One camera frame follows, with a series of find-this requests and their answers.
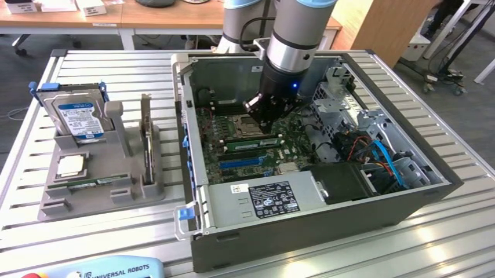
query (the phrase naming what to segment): blue cable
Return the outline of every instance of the blue cable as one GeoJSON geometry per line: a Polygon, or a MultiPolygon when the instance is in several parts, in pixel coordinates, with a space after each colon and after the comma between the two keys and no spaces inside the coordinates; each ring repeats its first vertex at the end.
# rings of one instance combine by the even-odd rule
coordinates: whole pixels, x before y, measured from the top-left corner
{"type": "Polygon", "coordinates": [[[388,163],[388,166],[390,166],[390,169],[392,170],[394,172],[394,175],[395,175],[395,178],[396,178],[396,182],[399,183],[399,185],[402,187],[406,187],[407,189],[410,189],[410,187],[404,184],[404,181],[402,180],[402,177],[400,177],[400,174],[399,174],[399,171],[395,169],[395,166],[394,166],[394,161],[392,159],[390,158],[390,155],[388,155],[388,151],[386,149],[386,146],[382,144],[382,142],[379,142],[379,140],[374,140],[372,141],[375,143],[375,145],[379,147],[386,159],[387,159],[387,163],[388,163]]]}

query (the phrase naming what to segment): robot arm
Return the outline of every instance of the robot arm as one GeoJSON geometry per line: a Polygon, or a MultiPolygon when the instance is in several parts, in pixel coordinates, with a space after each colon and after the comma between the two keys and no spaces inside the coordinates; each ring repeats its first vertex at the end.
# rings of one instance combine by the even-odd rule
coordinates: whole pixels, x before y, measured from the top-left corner
{"type": "MultiPolygon", "coordinates": [[[[226,10],[224,37],[232,33],[234,26],[239,29],[251,18],[260,16],[259,9],[266,6],[263,1],[251,3],[236,10],[239,16],[232,16],[232,10],[226,10]]],[[[244,101],[246,110],[266,133],[271,132],[274,122],[302,104],[299,85],[314,59],[335,3],[336,0],[280,0],[276,4],[278,16],[266,50],[260,89],[256,96],[244,101]]],[[[259,36],[256,30],[260,30],[259,23],[246,29],[246,42],[259,36]]]]}

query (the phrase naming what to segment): slotted aluminum surface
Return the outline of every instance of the slotted aluminum surface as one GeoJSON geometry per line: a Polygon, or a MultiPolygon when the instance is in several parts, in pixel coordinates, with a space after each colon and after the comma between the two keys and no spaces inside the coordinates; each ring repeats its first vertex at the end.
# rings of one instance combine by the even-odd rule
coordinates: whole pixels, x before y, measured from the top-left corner
{"type": "MultiPolygon", "coordinates": [[[[192,272],[188,242],[174,237],[172,210],[183,204],[178,127],[174,113],[171,52],[70,51],[51,58],[42,82],[104,80],[110,98],[124,102],[124,123],[138,124],[139,98],[152,95],[160,126],[167,198],[143,208],[71,220],[36,220],[47,167],[55,146],[54,125],[32,103],[6,169],[0,175],[0,276],[127,254],[156,257],[167,277],[474,277],[495,275],[495,180],[493,169],[398,79],[378,57],[351,51],[464,185],[422,208],[398,226],[372,231],[243,265],[192,272]]],[[[376,105],[356,83],[364,103],[376,105]]]]}

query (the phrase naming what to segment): wooden table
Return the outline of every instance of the wooden table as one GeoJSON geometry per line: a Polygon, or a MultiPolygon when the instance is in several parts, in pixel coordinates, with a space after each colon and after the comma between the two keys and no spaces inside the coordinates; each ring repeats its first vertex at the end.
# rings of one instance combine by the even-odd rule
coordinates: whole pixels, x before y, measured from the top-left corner
{"type": "MultiPolygon", "coordinates": [[[[223,3],[216,0],[194,5],[180,0],[174,6],[154,9],[135,0],[107,6],[108,14],[84,17],[80,12],[10,14],[0,1],[0,34],[120,35],[124,50],[134,50],[132,36],[222,35],[223,3]]],[[[328,21],[320,48],[330,49],[342,25],[328,21]]]]}

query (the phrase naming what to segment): motherboard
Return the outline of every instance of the motherboard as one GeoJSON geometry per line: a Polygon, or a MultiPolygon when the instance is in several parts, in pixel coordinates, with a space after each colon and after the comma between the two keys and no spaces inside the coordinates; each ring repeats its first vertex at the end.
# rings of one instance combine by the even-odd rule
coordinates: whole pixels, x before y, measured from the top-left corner
{"type": "Polygon", "coordinates": [[[198,108],[203,156],[211,184],[299,171],[316,161],[300,114],[291,114],[263,134],[247,114],[215,115],[198,108]]]}

